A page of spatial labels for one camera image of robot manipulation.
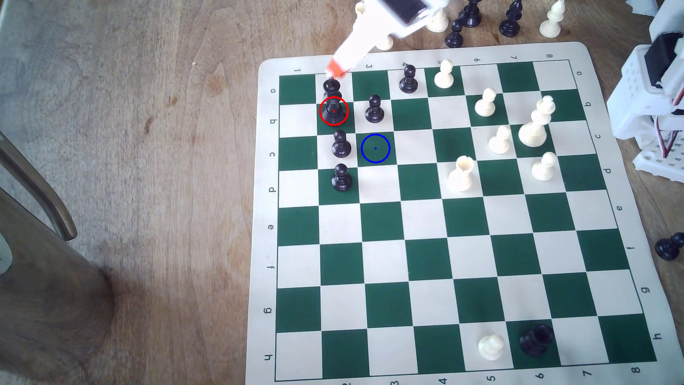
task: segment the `black chess piece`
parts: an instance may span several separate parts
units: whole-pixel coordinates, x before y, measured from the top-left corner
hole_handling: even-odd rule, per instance
[[[506,20],[499,25],[499,32],[507,38],[513,38],[520,32],[520,24],[518,20],[523,17],[523,2],[515,0],[511,3],[510,8],[506,11]]]
[[[366,120],[371,123],[379,123],[384,118],[384,110],[380,107],[380,96],[371,95],[368,98],[370,107],[366,109]]]
[[[481,0],[468,0],[463,10],[458,14],[461,25],[467,28],[477,27],[482,22],[482,15],[479,14],[477,3]]]
[[[332,187],[337,191],[347,191],[352,187],[352,176],[344,164],[335,166],[335,174],[332,177]]]
[[[416,92],[418,89],[418,81],[416,77],[416,67],[407,64],[404,67],[404,77],[399,80],[399,89],[407,94]]]
[[[444,39],[444,43],[449,48],[460,48],[463,45],[463,36],[461,36],[461,31],[463,26],[461,25],[461,20],[454,20],[451,22],[451,33],[447,35]]]
[[[535,326],[531,330],[523,332],[520,336],[520,348],[523,353],[530,357],[539,357],[547,350],[549,344],[553,342],[553,329],[543,323]]]
[[[347,141],[347,134],[338,129],[332,135],[335,139],[335,143],[332,145],[332,154],[338,158],[344,158],[352,153],[352,145]]]

